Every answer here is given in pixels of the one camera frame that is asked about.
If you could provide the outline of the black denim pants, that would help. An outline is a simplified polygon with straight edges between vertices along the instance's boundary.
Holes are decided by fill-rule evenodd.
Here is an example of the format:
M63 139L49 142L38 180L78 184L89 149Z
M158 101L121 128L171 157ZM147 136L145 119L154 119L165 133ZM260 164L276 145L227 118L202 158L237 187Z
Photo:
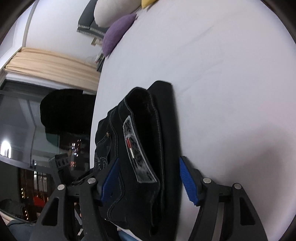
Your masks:
M98 123L95 159L99 200L119 158L119 177L100 214L141 240L175 240L180 210L180 144L173 87L132 89Z

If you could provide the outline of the black garment on rack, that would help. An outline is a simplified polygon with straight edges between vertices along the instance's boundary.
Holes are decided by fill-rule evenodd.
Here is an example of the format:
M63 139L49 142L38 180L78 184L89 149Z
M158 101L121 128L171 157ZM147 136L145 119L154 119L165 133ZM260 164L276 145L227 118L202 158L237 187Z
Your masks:
M56 135L90 139L96 96L81 89L58 89L47 94L40 103L41 123L48 141Z

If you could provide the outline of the beige curtain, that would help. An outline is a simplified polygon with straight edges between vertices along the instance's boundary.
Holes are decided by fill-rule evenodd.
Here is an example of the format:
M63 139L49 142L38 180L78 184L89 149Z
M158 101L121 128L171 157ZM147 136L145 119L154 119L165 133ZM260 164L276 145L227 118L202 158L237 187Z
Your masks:
M96 65L57 52L23 47L4 66L7 73L21 74L96 91L100 73Z

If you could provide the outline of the grey bedside nightstand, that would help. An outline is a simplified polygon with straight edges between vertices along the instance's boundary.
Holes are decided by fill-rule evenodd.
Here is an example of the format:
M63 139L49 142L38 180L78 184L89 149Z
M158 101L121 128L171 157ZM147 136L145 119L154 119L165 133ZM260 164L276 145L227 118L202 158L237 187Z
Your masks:
M105 61L105 56L103 53L99 53L95 59L96 70L97 72L101 73L102 67Z

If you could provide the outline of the dark grey headboard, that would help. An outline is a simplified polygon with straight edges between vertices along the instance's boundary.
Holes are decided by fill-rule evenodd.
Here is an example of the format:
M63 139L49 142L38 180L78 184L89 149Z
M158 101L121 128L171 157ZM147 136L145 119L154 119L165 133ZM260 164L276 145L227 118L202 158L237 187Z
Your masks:
M96 0L91 0L85 7L78 21L77 32L102 40L108 28L101 28L95 23L94 9L96 2Z

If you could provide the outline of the purple cushion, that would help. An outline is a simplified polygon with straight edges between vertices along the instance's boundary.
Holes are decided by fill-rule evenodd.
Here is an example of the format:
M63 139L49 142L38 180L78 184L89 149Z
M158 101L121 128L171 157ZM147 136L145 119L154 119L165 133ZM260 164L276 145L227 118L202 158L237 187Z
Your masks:
M102 53L104 57L108 57L116 45L120 42L125 33L130 29L135 20L137 19L137 14L129 14L122 16L117 21L115 21L107 30L103 38L102 43Z

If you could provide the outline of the large white pillow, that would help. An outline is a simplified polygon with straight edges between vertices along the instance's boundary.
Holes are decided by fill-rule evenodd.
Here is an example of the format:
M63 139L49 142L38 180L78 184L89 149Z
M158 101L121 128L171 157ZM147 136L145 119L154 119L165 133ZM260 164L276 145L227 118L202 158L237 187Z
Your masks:
M138 9L141 2L139 0L98 0L94 9L95 23L102 28L110 27L122 16Z

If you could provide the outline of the yellow patterned cushion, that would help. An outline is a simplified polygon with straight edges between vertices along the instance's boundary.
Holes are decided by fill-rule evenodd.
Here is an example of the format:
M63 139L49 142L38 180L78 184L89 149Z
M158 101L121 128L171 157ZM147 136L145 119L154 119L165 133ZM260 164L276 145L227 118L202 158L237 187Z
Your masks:
M158 0L141 0L142 9L147 8L148 6L154 4Z

